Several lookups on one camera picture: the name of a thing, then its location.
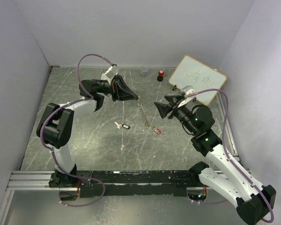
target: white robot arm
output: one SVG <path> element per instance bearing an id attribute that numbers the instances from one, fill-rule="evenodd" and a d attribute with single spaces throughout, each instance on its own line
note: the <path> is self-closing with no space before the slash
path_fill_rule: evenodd
<path id="1" fill-rule="evenodd" d="M 185 90 L 186 94 L 193 92 L 191 89 Z M 185 132 L 194 136 L 191 142 L 195 149 L 218 166 L 228 179 L 218 175 L 204 162 L 197 163 L 190 171 L 199 182 L 213 188 L 231 202 L 244 222 L 256 224 L 269 212 L 267 204 L 273 208 L 275 189 L 271 185 L 264 186 L 224 150 L 222 140 L 211 129 L 215 121 L 207 106 L 197 105 L 190 111 L 186 107 L 184 94 L 164 98 L 168 104 L 155 102 L 161 117 L 165 118 L 169 113 L 169 119 L 176 117 Z"/>

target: purple tube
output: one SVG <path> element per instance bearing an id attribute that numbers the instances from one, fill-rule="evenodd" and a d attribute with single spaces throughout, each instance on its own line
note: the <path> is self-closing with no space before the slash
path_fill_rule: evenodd
<path id="1" fill-rule="evenodd" d="M 91 99 L 93 99 L 92 94 L 89 93 L 89 92 L 86 90 L 86 88 L 83 86 L 83 84 L 82 84 L 82 82 L 81 82 L 81 78 L 80 78 L 80 71 L 79 71 L 80 63 L 82 62 L 82 60 L 83 60 L 84 58 L 86 58 L 86 57 L 88 57 L 88 56 L 97 56 L 97 57 L 100 57 L 100 58 L 102 58 L 103 60 L 105 60 L 107 63 L 109 63 L 111 66 L 113 65 L 113 63 L 112 63 L 109 59 L 105 58 L 104 56 L 99 55 L 99 54 L 95 54 L 95 53 L 91 53 L 91 54 L 84 55 L 84 56 L 78 61 L 78 64 L 77 64 L 77 66 L 76 66 L 76 75 L 77 75 L 79 84 L 80 84 L 81 88 L 83 89 L 83 91 L 85 91 L 85 93 L 86 93 Z"/>
<path id="2" fill-rule="evenodd" d="M 54 162 L 56 163 L 57 167 L 60 169 L 60 171 L 62 171 L 64 174 L 66 174 L 66 175 L 68 175 L 68 176 L 71 176 L 71 177 L 74 177 L 74 178 L 78 178 L 78 179 L 80 179 L 80 180 L 94 180 L 94 181 L 100 183 L 100 184 L 103 186 L 103 192 L 102 192 L 101 196 L 100 196 L 99 198 L 97 198 L 96 200 L 94 200 L 94 201 L 92 201 L 92 202 L 90 202 L 90 203 L 87 203 L 87 204 L 82 204 L 82 205 L 66 204 L 65 202 L 63 202 L 63 201 L 61 200 L 61 197 L 60 197 L 60 195 L 59 195 L 60 203 L 63 204 L 63 205 L 66 205 L 66 206 L 71 206 L 71 207 L 83 207 L 83 206 L 88 206 L 88 205 L 92 205 L 92 204 L 96 203 L 97 201 L 101 200 L 101 199 L 103 198 L 104 193 L 105 193 L 105 190 L 106 190 L 105 185 L 104 185 L 104 183 L 103 183 L 101 180 L 99 180 L 99 179 L 91 178 L 91 177 L 86 178 L 86 177 L 82 177 L 82 176 L 76 176 L 76 175 L 72 175 L 72 174 L 66 172 L 66 171 L 59 165 L 53 148 L 50 147 L 50 146 L 48 146 L 48 145 L 45 143 L 45 141 L 44 141 L 44 139 L 43 139 L 43 131 L 44 131 L 44 128 L 46 127 L 47 123 L 49 122 L 49 120 L 50 120 L 57 112 L 59 112 L 61 109 L 67 107 L 68 105 L 73 105 L 73 104 L 76 104 L 76 103 L 78 103 L 78 102 L 87 101 L 87 100 L 91 100 L 91 99 L 90 99 L 90 98 L 87 98 L 87 99 L 85 99 L 85 100 L 83 100 L 83 99 L 78 99 L 78 100 L 72 101 L 72 102 L 69 103 L 69 104 L 60 106 L 58 109 L 56 109 L 54 112 L 52 112 L 51 115 L 49 115 L 49 117 L 45 120 L 45 122 L 43 123 L 43 125 L 42 125 L 42 127 L 41 127 L 41 129 L 40 129 L 40 141 L 41 141 L 42 145 L 43 145 L 45 148 L 47 148 L 47 149 L 49 149 L 49 150 L 51 151 L 51 153 L 52 153 L 52 158 L 53 158 Z"/>
<path id="3" fill-rule="evenodd" d="M 55 155 L 55 153 L 54 153 L 53 148 L 50 147 L 50 146 L 48 146 L 48 145 L 45 143 L 45 141 L 44 141 L 44 139 L 43 139 L 43 131 L 44 131 L 44 128 L 46 127 L 47 123 L 49 122 L 49 120 L 50 120 L 57 112 L 59 112 L 61 109 L 67 107 L 68 105 L 73 105 L 73 104 L 76 104 L 76 103 L 81 102 L 81 101 L 87 101 L 87 100 L 92 100 L 92 99 L 93 99 L 93 95 L 90 94 L 90 93 L 86 90 L 86 88 L 83 86 L 83 84 L 82 84 L 82 82 L 81 82 L 81 78 L 80 78 L 80 72 L 79 72 L 79 68 L 80 68 L 80 63 L 81 63 L 81 61 L 82 61 L 84 58 L 88 57 L 88 56 L 97 56 L 97 57 L 100 57 L 100 58 L 102 58 L 103 60 L 105 60 L 107 63 L 109 63 L 111 66 L 113 65 L 112 62 L 111 62 L 109 59 L 105 58 L 105 57 L 102 56 L 102 55 L 95 54 L 95 53 L 91 53 L 91 54 L 84 55 L 84 56 L 79 60 L 79 62 L 78 62 L 78 64 L 77 64 L 77 67 L 76 67 L 76 74 L 77 74 L 77 78 L 78 78 L 78 81 L 79 81 L 79 84 L 80 84 L 81 88 L 85 91 L 85 93 L 86 93 L 87 95 L 89 95 L 90 98 L 86 98 L 85 100 L 84 100 L 84 99 L 75 100 L 75 101 L 72 101 L 72 102 L 69 103 L 69 104 L 60 106 L 57 110 L 55 110 L 54 112 L 52 112 L 52 114 L 45 120 L 45 122 L 43 123 L 43 125 L 42 125 L 42 127 L 41 127 L 41 130 L 40 130 L 40 141 L 41 141 L 41 144 L 42 144 L 45 148 L 47 148 L 47 149 L 49 149 L 49 150 L 51 151 L 51 153 L 52 153 L 52 158 L 53 158 L 54 162 L 56 163 L 56 165 L 57 165 L 57 167 L 59 168 L 60 171 L 62 171 L 64 174 L 66 174 L 66 175 L 68 175 L 68 176 L 71 176 L 71 177 L 74 177 L 74 178 L 78 178 L 78 179 L 80 179 L 80 180 L 83 180 L 83 179 L 84 179 L 84 180 L 94 180 L 94 181 L 100 183 L 100 184 L 103 186 L 103 192 L 102 192 L 101 196 L 100 196 L 98 199 L 96 199 L 96 200 L 94 200 L 94 201 L 92 201 L 92 202 L 90 202 L 90 203 L 87 203 L 87 204 L 82 204 L 82 205 L 66 204 L 65 202 L 63 202 L 63 201 L 61 200 L 61 197 L 60 197 L 60 195 L 59 195 L 60 203 L 63 204 L 63 205 L 66 205 L 66 206 L 71 206 L 71 207 L 83 207 L 83 206 L 88 206 L 88 205 L 92 205 L 92 204 L 96 203 L 97 201 L 99 201 L 99 200 L 101 200 L 101 199 L 103 198 L 104 193 L 105 193 L 105 190 L 106 190 L 106 187 L 105 187 L 104 183 L 103 183 L 102 181 L 100 181 L 99 179 L 91 178 L 91 177 L 86 178 L 86 177 L 82 177 L 82 176 L 76 176 L 76 175 L 72 175 L 72 174 L 66 172 L 66 171 L 59 165 L 59 163 L 58 163 L 58 161 L 57 161 L 57 158 L 56 158 L 56 155 Z"/>
<path id="4" fill-rule="evenodd" d="M 223 131 L 222 131 L 222 134 L 221 134 L 221 139 L 223 141 L 223 149 L 224 149 L 225 155 L 228 159 L 230 159 L 230 155 L 228 154 L 228 150 L 227 150 L 226 144 L 225 144 L 225 128 L 226 128 L 227 117 L 228 117 L 228 109 L 229 109 L 229 100 L 228 100 L 228 96 L 226 95 L 226 93 L 223 90 L 212 88 L 212 89 L 206 89 L 206 90 L 198 91 L 198 92 L 195 92 L 195 93 L 192 93 L 192 94 L 188 94 L 185 97 L 188 98 L 188 97 L 196 96 L 198 94 L 202 94 L 202 93 L 205 93 L 205 92 L 208 92 L 208 91 L 218 91 L 221 94 L 223 94 L 226 98 L 226 112 L 225 112 L 225 118 L 224 118 L 224 124 L 223 124 Z M 264 196 L 264 194 L 261 192 L 261 190 L 256 185 L 253 184 L 254 182 L 238 167 L 238 165 L 235 162 L 233 162 L 233 161 L 230 161 L 230 162 L 235 167 L 235 169 L 237 169 L 240 172 L 240 174 L 242 176 L 244 176 L 244 178 L 258 191 L 258 193 L 261 195 L 263 201 L 266 203 L 266 206 L 268 207 L 269 212 L 271 214 L 271 219 L 270 220 L 261 219 L 261 220 L 266 222 L 266 223 L 269 223 L 269 224 L 272 223 L 273 220 L 274 220 L 273 210 L 272 210 L 272 207 L 271 207 L 270 203 L 268 202 L 268 200 Z"/>

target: white panel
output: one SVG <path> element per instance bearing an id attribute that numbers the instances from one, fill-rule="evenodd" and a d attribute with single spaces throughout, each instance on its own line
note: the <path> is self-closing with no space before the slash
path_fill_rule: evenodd
<path id="1" fill-rule="evenodd" d="M 186 55 L 170 77 L 169 83 L 179 89 L 191 85 L 197 92 L 210 88 L 220 89 L 226 79 L 225 75 Z M 196 97 L 199 102 L 209 105 L 216 93 L 209 91 Z"/>
<path id="2" fill-rule="evenodd" d="M 23 159 L 48 72 L 15 3 L 0 0 L 0 204 Z"/>
<path id="3" fill-rule="evenodd" d="M 254 0 L 15 0 L 50 65 L 99 53 L 119 66 L 217 68 Z M 84 65 L 105 65 L 95 57 Z"/>
<path id="4" fill-rule="evenodd" d="M 219 70 L 229 79 L 229 122 L 242 163 L 281 206 L 281 0 L 257 0 Z M 281 207 L 275 206 L 281 224 Z"/>

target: black metal base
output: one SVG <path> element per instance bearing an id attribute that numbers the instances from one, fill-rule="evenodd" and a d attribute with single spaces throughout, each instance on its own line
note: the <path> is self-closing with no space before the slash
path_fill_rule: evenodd
<path id="1" fill-rule="evenodd" d="M 187 187 L 202 187 L 193 170 L 165 171 L 77 171 L 77 175 L 101 180 L 106 187 L 104 195 L 173 195 L 187 196 Z M 52 173 L 49 187 L 56 185 L 56 173 Z M 100 196 L 103 187 L 95 181 L 81 180 L 80 198 Z"/>

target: key tag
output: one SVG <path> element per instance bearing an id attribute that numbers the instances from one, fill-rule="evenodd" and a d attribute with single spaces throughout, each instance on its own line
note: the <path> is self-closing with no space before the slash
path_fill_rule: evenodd
<path id="1" fill-rule="evenodd" d="M 126 124 L 123 124 L 123 125 L 122 125 L 122 128 L 125 128 L 125 129 L 129 130 L 131 127 L 128 126 L 128 125 L 126 125 Z"/>

